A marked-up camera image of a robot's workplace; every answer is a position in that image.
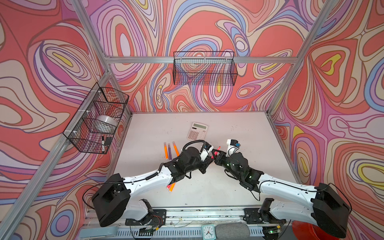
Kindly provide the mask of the orange pen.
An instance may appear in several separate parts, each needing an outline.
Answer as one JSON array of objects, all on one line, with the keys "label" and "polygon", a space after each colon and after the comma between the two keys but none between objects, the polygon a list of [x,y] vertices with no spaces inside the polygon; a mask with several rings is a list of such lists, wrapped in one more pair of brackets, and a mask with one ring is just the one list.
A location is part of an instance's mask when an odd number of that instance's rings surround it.
[{"label": "orange pen", "polygon": [[176,143],[175,143],[175,142],[173,142],[173,147],[174,147],[174,150],[175,150],[176,156],[178,157],[178,156],[180,155],[180,153],[179,153],[178,147],[177,147],[177,145],[176,145]]},{"label": "orange pen", "polygon": [[164,151],[165,151],[165,158],[168,160],[169,159],[169,153],[168,153],[168,146],[167,146],[166,142],[164,142]]},{"label": "orange pen", "polygon": [[175,184],[172,184],[172,185],[170,186],[170,188],[169,188],[169,192],[172,192],[173,189],[174,189],[174,187],[175,187]]}]

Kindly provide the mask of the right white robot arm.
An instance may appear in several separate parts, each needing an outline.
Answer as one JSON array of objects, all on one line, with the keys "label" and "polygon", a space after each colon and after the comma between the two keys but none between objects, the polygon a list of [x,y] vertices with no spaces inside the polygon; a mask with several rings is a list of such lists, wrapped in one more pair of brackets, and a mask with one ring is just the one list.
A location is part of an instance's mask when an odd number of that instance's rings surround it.
[{"label": "right white robot arm", "polygon": [[251,193],[285,199],[280,203],[272,198],[265,199],[266,207],[260,209],[264,222],[289,219],[318,226],[335,238],[347,236],[352,207],[330,184],[300,185],[272,177],[251,168],[242,153],[229,155],[213,150],[213,158],[216,165],[225,169],[227,176]]}]

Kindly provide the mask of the purple pen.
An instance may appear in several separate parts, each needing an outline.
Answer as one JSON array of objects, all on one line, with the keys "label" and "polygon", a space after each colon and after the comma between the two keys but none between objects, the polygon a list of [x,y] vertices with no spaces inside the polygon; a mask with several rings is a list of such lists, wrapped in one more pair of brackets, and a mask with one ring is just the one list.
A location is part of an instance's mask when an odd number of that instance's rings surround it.
[{"label": "purple pen", "polygon": [[168,149],[168,158],[171,161],[172,160],[172,150],[171,150],[171,145],[169,143],[167,144],[167,149]]}]

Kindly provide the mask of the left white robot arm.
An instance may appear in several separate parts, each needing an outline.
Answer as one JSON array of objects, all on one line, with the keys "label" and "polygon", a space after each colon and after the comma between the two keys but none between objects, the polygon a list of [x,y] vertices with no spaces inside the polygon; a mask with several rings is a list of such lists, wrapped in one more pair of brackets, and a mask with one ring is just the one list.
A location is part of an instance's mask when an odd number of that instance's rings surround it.
[{"label": "left white robot arm", "polygon": [[95,212],[101,227],[107,227],[121,217],[141,221],[152,211],[147,200],[129,203],[131,198],[140,196],[156,188],[167,187],[184,178],[190,178],[191,172],[198,170],[206,173],[213,159],[210,153],[213,146],[183,149],[175,159],[162,163],[158,170],[134,177],[112,175],[92,197]]}]

